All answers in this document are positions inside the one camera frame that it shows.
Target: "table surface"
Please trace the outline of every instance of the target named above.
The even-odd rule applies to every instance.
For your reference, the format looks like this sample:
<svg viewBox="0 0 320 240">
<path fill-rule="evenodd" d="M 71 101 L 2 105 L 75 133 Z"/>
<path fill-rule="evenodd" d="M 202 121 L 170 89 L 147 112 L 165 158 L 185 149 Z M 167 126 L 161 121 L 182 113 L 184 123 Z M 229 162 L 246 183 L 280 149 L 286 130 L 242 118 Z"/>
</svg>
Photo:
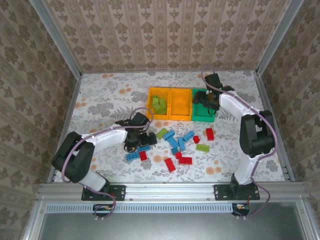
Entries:
<svg viewBox="0 0 320 240">
<path fill-rule="evenodd" d="M 253 71 L 217 73 L 224 86 L 232 86 L 250 105 L 263 109 Z M 205 85 L 198 71 L 84 74 L 68 132 L 86 134 L 127 119 L 135 108 L 146 106 L 149 87 L 205 88 Z M 119 143 L 95 154 L 90 168 L 110 182 L 229 182 L 241 158 L 247 157 L 239 145 L 240 123 L 223 108 L 211 123 L 154 120 L 148 132 L 158 133 L 162 128 L 174 130 L 176 139 L 193 130 L 200 137 L 200 144 L 210 146 L 209 153 L 197 151 L 191 139 L 182 155 L 192 157 L 193 164 L 179 165 L 169 143 L 161 139 L 146 152 L 147 160 L 129 162 L 123 144 Z M 213 128 L 214 141 L 207 141 L 206 128 Z M 164 162 L 167 158 L 173 160 L 176 171 L 168 171 Z M 254 177 L 260 182 L 284 181 L 277 155 L 263 160 Z M 61 182 L 60 172 L 54 181 Z"/>
</svg>

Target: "cable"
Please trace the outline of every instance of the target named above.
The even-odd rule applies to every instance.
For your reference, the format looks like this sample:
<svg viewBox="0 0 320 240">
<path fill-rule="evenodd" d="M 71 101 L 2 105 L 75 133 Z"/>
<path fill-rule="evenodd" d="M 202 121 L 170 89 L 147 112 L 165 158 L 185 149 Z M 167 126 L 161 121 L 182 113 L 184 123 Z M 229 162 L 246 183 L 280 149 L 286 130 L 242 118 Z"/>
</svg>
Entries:
<svg viewBox="0 0 320 240">
<path fill-rule="evenodd" d="M 207 85 L 208 87 L 216 90 L 216 91 L 219 91 L 221 93 L 224 93 L 224 94 L 227 94 L 235 99 L 237 99 L 241 104 L 243 104 L 247 109 L 249 109 L 251 112 L 253 112 L 254 114 L 256 114 L 262 121 L 265 122 L 265 124 L 268 126 L 268 128 L 270 129 L 270 131 L 272 132 L 272 135 L 273 135 L 273 138 L 274 138 L 274 149 L 272 152 L 266 154 L 266 155 L 263 155 L 263 156 L 260 156 L 258 158 L 258 160 L 256 161 L 254 167 L 253 167 L 253 170 L 251 172 L 251 180 L 252 182 L 258 187 L 258 188 L 261 188 L 262 190 L 264 190 L 267 194 L 268 194 L 268 198 L 266 199 L 265 203 L 257 210 L 255 211 L 254 213 L 251 213 L 247 216 L 243 216 L 241 213 L 237 212 L 237 211 L 234 211 L 235 213 L 239 214 L 240 216 L 242 216 L 244 219 L 245 218 L 248 218 L 248 217 L 252 217 L 254 215 L 256 215 L 257 213 L 259 213 L 270 201 L 270 198 L 271 198 L 271 195 L 270 195 L 270 192 L 265 189 L 263 186 L 261 186 L 260 184 L 258 184 L 255 180 L 254 180 L 254 174 L 257 170 L 257 167 L 259 165 L 259 162 L 262 160 L 262 159 L 265 159 L 265 158 L 268 158 L 272 155 L 274 155 L 277 150 L 278 150 L 278 138 L 277 138 L 277 135 L 276 135 L 276 132 L 274 130 L 274 128 L 271 126 L 271 124 L 268 122 L 267 119 L 265 119 L 258 111 L 256 111 L 255 109 L 253 109 L 252 106 L 250 106 L 249 104 L 247 104 L 245 101 L 243 101 L 240 97 L 238 97 L 237 95 L 231 93 L 231 92 L 228 92 L 228 91 L 224 91 L 224 90 L 221 90 L 219 88 L 216 88 L 214 86 L 211 86 L 209 83 L 206 82 L 205 80 L 205 77 L 204 77 L 204 70 L 201 71 L 201 78 L 202 78 L 202 81 L 204 82 L 205 85 Z"/>
<path fill-rule="evenodd" d="M 108 127 L 108 128 L 103 129 L 103 130 L 101 130 L 101 131 L 97 131 L 97 132 L 95 132 L 95 133 L 92 133 L 91 135 L 86 136 L 86 137 L 82 138 L 81 140 L 79 140 L 79 141 L 74 145 L 74 147 L 71 149 L 71 151 L 69 152 L 69 154 L 67 155 L 67 157 L 66 157 L 66 159 L 65 159 L 65 162 L 64 162 L 64 165 L 63 165 L 62 171 L 61 171 L 61 179 L 62 179 L 62 181 L 63 181 L 65 184 L 68 184 L 68 183 L 71 182 L 70 180 L 67 181 L 67 180 L 65 179 L 66 168 L 67 168 L 67 165 L 68 165 L 68 163 L 69 163 L 69 160 L 70 160 L 72 154 L 75 152 L 75 150 L 78 148 L 78 146 L 79 146 L 80 144 L 82 144 L 85 140 L 90 139 L 90 138 L 94 138 L 94 137 L 98 137 L 98 136 L 101 135 L 101 134 L 105 134 L 105 133 L 107 133 L 107 132 L 114 131 L 114 130 L 121 130 L 121 129 L 141 129 L 141 128 L 148 127 L 148 126 L 152 123 L 152 121 L 154 120 L 154 114 L 153 114 L 153 112 L 152 112 L 149 108 L 146 108 L 146 107 L 138 107 L 138 108 L 134 109 L 134 110 L 132 111 L 131 115 L 130 115 L 130 119 L 131 119 L 132 115 L 134 114 L 134 112 L 136 112 L 137 110 L 140 110 L 140 109 L 146 109 L 146 110 L 149 111 L 150 114 L 151 114 L 151 120 L 150 120 L 147 124 L 142 125 L 142 126 L 116 126 L 116 127 Z M 95 194 L 106 195 L 106 196 L 110 197 L 110 198 L 113 200 L 112 209 L 110 210 L 110 212 L 109 212 L 104 218 L 109 217 L 109 216 L 112 214 L 112 212 L 115 210 L 115 207 L 116 207 L 116 199 L 115 199 L 115 197 L 113 197 L 112 195 L 110 195 L 110 194 L 108 194 L 108 193 L 105 193 L 105 192 L 95 191 L 95 190 L 93 190 L 92 188 L 87 187 L 87 186 L 85 186 L 85 185 L 83 185 L 83 184 L 81 184 L 81 185 L 84 186 L 85 188 L 87 188 L 89 191 L 95 193 Z M 93 213 L 93 214 L 94 214 L 94 216 L 97 218 L 98 216 L 97 216 L 96 212 L 97 212 L 97 209 L 94 210 L 94 213 Z"/>
</svg>

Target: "storage compartment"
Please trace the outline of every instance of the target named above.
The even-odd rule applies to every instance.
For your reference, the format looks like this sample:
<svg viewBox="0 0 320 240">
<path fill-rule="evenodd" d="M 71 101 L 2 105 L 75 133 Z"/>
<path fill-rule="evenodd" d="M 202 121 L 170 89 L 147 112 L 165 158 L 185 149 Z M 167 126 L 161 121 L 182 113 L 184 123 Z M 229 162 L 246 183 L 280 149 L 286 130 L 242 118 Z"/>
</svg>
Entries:
<svg viewBox="0 0 320 240">
<path fill-rule="evenodd" d="M 169 87 L 150 87 L 148 94 L 148 101 L 146 107 L 152 110 L 153 118 L 158 120 L 168 120 L 169 119 L 169 111 L 170 111 L 170 88 Z M 158 96 L 159 98 L 163 98 L 165 100 L 166 105 L 166 114 L 156 114 L 155 109 L 153 108 L 153 97 Z M 151 114 L 147 111 L 146 116 L 151 119 Z"/>
<path fill-rule="evenodd" d="M 192 99 L 194 98 L 194 95 L 196 92 L 202 91 L 206 92 L 207 89 L 201 89 L 201 88 L 194 88 L 192 89 Z M 202 104 L 192 104 L 192 121 L 197 122 L 208 122 L 213 123 L 215 121 L 216 114 L 209 114 L 208 108 L 204 107 Z"/>
<path fill-rule="evenodd" d="M 192 91 L 190 88 L 171 88 L 169 119 L 191 121 Z"/>
</svg>

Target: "black mounting plate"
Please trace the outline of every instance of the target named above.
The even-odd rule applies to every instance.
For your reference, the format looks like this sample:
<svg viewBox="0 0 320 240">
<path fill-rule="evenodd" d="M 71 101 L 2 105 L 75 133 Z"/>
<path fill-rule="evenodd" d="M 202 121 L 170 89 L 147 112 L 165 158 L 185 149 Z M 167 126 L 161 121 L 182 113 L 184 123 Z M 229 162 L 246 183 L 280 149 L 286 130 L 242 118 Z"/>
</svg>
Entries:
<svg viewBox="0 0 320 240">
<path fill-rule="evenodd" d="M 115 197 L 117 201 L 124 201 L 126 196 L 126 186 L 125 185 L 110 185 L 108 194 Z M 106 195 L 94 193 L 86 188 L 83 188 L 82 201 L 112 201 L 111 197 Z"/>
<path fill-rule="evenodd" d="M 248 194 L 251 200 L 260 200 L 260 194 L 258 187 L 256 185 L 252 185 L 250 189 L 247 189 L 247 194 L 243 197 L 235 197 L 231 188 L 230 184 L 217 184 L 213 185 L 214 189 L 214 198 L 216 201 L 226 201 L 226 200 L 248 200 Z"/>
</svg>

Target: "yellow bin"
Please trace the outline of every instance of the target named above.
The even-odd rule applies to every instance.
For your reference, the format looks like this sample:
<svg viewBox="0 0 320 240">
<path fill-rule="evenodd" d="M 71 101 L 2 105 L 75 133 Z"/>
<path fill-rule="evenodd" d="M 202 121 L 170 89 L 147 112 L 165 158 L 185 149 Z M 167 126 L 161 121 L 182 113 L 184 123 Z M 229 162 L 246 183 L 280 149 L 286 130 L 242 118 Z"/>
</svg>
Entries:
<svg viewBox="0 0 320 240">
<path fill-rule="evenodd" d="M 171 97 L 171 90 L 169 87 L 150 87 L 149 94 L 148 94 L 148 102 L 146 107 L 152 110 L 153 119 L 158 120 L 168 120 L 169 119 L 169 112 L 170 112 L 170 97 Z M 152 98 L 154 96 L 158 96 L 159 98 L 165 99 L 166 104 L 166 114 L 156 114 L 155 110 L 152 107 Z M 151 114 L 149 111 L 146 111 L 146 116 L 151 120 Z"/>
<path fill-rule="evenodd" d="M 190 88 L 171 88 L 169 120 L 191 121 L 192 90 Z"/>
</svg>

